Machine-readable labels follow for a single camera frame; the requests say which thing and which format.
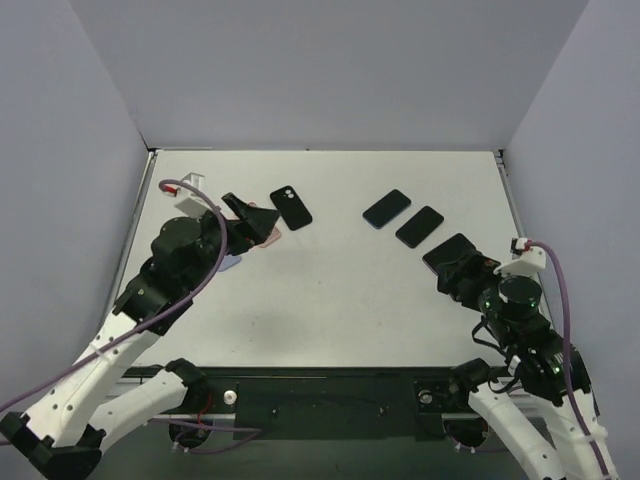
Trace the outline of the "pink phone case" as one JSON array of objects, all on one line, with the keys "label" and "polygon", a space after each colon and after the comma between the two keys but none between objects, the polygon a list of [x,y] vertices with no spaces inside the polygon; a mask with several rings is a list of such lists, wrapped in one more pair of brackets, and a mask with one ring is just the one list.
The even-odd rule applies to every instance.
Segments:
[{"label": "pink phone case", "polygon": [[250,202],[249,207],[258,213],[250,221],[248,241],[252,246],[267,248],[281,238],[281,231],[276,226],[280,213],[276,209],[259,207],[255,202]]}]

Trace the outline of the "lilac phone case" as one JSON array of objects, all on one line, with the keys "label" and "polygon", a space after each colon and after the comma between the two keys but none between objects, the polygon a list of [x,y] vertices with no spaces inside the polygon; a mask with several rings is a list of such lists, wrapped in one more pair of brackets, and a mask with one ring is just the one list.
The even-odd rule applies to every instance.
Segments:
[{"label": "lilac phone case", "polygon": [[218,271],[225,272],[233,268],[234,266],[238,265],[241,261],[242,261],[241,256],[226,255],[222,260]]}]

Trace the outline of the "black phone case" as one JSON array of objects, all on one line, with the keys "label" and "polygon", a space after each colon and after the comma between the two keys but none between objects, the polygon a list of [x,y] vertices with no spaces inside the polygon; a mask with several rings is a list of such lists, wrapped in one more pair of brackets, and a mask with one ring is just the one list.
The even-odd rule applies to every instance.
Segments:
[{"label": "black phone case", "polygon": [[312,214],[292,186],[272,191],[269,198],[289,230],[297,231],[313,222]]}]

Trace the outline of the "large phone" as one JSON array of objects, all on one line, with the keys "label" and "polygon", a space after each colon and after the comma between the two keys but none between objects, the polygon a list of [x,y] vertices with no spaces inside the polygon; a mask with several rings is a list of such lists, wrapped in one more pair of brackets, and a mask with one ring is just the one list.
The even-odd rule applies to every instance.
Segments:
[{"label": "large phone", "polygon": [[422,261],[434,274],[438,274],[440,265],[455,262],[475,249],[475,244],[464,234],[456,233],[424,254]]}]

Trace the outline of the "small black phone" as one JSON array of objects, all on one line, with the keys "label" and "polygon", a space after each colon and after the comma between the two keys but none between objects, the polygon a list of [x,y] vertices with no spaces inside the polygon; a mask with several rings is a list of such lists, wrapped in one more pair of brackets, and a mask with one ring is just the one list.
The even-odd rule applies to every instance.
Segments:
[{"label": "small black phone", "polygon": [[398,189],[392,189],[372,206],[362,217],[373,228],[381,229],[411,205],[411,199]]}]

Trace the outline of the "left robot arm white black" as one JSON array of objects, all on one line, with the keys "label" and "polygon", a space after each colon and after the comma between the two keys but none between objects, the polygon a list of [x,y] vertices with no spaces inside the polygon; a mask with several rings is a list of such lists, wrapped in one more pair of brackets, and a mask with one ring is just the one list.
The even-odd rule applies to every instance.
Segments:
[{"label": "left robot arm white black", "polygon": [[206,375],[185,359],[114,400],[107,394],[142,353],[192,306],[226,256],[263,244],[279,214],[223,196],[233,219],[203,207],[160,228],[151,255],[70,373],[44,387],[22,413],[7,411],[1,433],[46,479],[86,479],[119,439],[166,411],[199,412],[214,400]]}]

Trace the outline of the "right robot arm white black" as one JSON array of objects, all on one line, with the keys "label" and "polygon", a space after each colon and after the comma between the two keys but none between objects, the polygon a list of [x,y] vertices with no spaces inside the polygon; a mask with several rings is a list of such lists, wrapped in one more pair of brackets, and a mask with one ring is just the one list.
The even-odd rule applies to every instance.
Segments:
[{"label": "right robot arm white black", "polygon": [[[555,252],[520,238],[507,263],[468,251],[435,267],[437,289],[479,313],[477,330],[493,337],[508,384],[482,359],[454,369],[449,402],[471,408],[493,430],[530,479],[615,479],[618,472],[598,421],[592,383],[571,344],[566,282]],[[553,264],[561,293],[563,330],[540,310],[535,275]]]}]

